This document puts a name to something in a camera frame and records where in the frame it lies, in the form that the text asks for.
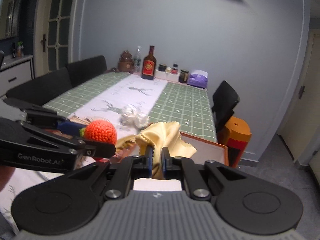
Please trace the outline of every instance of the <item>chair backrest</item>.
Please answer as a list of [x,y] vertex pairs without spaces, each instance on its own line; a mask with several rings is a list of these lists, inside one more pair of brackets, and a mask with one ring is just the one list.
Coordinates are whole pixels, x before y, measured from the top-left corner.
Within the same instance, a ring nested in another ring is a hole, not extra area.
[[233,115],[233,108],[239,103],[240,98],[237,92],[224,80],[213,94],[212,99],[214,104],[212,112],[215,116],[214,122],[218,132]]
[[61,68],[11,88],[6,96],[42,106],[71,88],[68,70]]
[[103,74],[107,70],[107,65],[104,56],[101,55],[70,63],[66,68],[69,72],[72,87],[76,87]]

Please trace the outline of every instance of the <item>plastic water bottle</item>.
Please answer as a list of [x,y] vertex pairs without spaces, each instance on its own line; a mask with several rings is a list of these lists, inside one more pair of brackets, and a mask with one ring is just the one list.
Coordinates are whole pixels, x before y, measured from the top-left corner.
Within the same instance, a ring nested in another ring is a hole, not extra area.
[[138,46],[137,52],[136,52],[136,54],[134,55],[134,58],[133,58],[133,65],[134,65],[134,71],[135,72],[140,72],[140,65],[141,65],[141,54],[140,54],[140,51],[141,51],[141,46]]

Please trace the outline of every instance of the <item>green checkered tablecloth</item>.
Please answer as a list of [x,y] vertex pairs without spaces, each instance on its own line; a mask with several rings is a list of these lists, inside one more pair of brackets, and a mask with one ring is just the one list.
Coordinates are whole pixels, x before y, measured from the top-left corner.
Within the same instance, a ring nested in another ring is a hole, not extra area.
[[[128,75],[124,72],[102,74],[60,95],[44,107],[68,117]],[[177,121],[181,125],[180,131],[217,141],[212,111],[204,89],[168,82],[151,109],[149,118],[153,123]]]

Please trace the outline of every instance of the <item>drawer handle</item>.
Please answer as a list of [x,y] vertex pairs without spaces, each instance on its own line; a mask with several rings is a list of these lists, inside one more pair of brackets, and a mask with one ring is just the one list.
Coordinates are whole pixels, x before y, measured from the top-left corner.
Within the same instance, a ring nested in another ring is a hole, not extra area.
[[12,82],[12,81],[14,81],[14,80],[16,80],[16,79],[17,79],[17,77],[14,77],[14,78],[12,78],[12,79],[9,79],[8,82],[10,83],[10,82]]

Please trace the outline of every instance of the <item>purple tissue pack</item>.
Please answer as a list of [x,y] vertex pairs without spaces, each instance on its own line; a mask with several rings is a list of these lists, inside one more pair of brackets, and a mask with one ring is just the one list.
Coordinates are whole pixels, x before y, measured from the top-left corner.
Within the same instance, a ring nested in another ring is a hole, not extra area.
[[192,71],[190,73],[187,84],[194,87],[207,88],[208,73],[202,70]]

